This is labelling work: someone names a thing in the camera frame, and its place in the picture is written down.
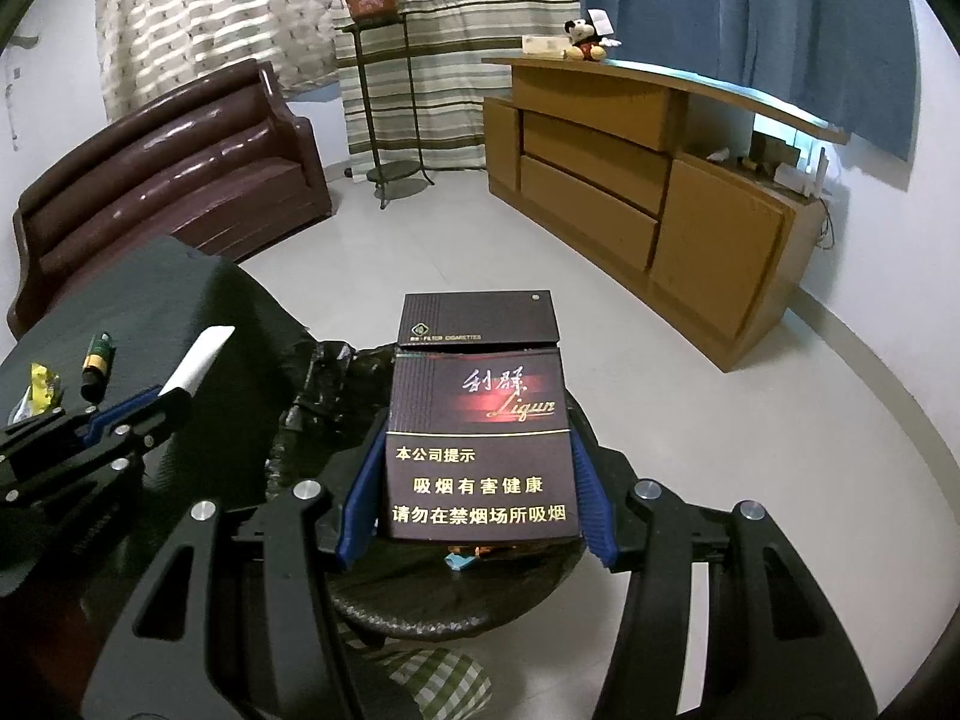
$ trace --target metal screw head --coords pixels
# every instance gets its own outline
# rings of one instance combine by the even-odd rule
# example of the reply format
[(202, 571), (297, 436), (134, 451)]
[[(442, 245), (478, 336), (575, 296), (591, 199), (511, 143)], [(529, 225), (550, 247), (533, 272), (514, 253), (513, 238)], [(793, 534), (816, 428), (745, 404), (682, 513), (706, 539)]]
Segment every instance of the metal screw head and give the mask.
[(193, 505), (193, 509), (190, 509), (190, 516), (198, 522), (204, 522), (213, 517), (216, 512), (217, 505), (213, 501), (200, 501), (200, 503)]
[(320, 494), (320, 482), (316, 479), (304, 479), (294, 485), (294, 495), (301, 501), (308, 501)]
[(767, 509), (762, 504), (758, 504), (757, 501), (744, 501), (740, 504), (740, 513), (747, 519), (757, 520), (766, 517)]
[(641, 479), (634, 485), (634, 495), (645, 501), (656, 501), (664, 490), (653, 479)]

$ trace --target cabinet drawer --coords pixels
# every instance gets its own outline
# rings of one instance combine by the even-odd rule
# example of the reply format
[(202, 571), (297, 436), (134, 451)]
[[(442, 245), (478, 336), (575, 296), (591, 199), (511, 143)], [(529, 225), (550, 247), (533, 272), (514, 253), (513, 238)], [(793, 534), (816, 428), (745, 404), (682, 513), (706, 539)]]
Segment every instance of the cabinet drawer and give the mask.
[(662, 154), (538, 113), (523, 117), (523, 152), (619, 194), (655, 217), (661, 211), (670, 167)]
[(511, 191), (520, 187), (520, 111), (500, 98), (484, 98), (487, 174)]
[(688, 97), (675, 89), (592, 73), (512, 69), (517, 108), (582, 124), (653, 151), (674, 151), (683, 134)]
[(520, 158), (523, 197), (637, 271), (646, 271), (656, 220), (620, 199), (532, 157)]
[(735, 338), (778, 245), (782, 212), (735, 176), (677, 159), (651, 279), (726, 338)]

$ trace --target checkered cloth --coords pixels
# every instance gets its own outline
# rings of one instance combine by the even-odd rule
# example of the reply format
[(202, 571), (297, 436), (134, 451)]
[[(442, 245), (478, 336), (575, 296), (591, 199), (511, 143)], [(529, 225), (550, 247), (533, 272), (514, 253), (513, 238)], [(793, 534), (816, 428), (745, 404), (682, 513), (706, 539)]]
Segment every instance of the checkered cloth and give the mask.
[(401, 650), (389, 646), (374, 650), (344, 624), (338, 630), (344, 642), (364, 658), (387, 670), (414, 697), (424, 720), (467, 720), (491, 699), (490, 677), (470, 656), (445, 648)]

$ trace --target brown leather sofa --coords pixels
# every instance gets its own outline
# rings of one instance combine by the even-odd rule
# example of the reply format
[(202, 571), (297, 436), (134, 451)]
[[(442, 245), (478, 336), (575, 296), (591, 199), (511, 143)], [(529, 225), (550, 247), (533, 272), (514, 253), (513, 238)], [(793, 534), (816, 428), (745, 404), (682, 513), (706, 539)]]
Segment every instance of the brown leather sofa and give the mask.
[(20, 338), (75, 285), (157, 236), (240, 261), (330, 214), (309, 120), (284, 104), (269, 63), (240, 62), (119, 119), (24, 191), (8, 325)]

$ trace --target wooden countertop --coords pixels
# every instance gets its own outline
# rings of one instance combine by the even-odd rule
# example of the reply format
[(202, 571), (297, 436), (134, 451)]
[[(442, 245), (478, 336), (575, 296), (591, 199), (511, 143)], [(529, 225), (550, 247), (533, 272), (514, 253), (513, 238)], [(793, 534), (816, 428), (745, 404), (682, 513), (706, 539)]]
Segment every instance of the wooden countertop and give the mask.
[(576, 62), (565, 59), (536, 59), (529, 56), (485, 56), (481, 61), (491, 65), (564, 70), (570, 73), (592, 73), (597, 76), (635, 79), (745, 108), (768, 119), (799, 129), (800, 132), (805, 132), (819, 141), (842, 145), (850, 141), (848, 133), (823, 119), (808, 114), (796, 105), (785, 103), (765, 92), (708, 79), (707, 76), (698, 76), (696, 73), (672, 70), (658, 65), (645, 65), (640, 62), (621, 62), (615, 59), (607, 59), (603, 62)]

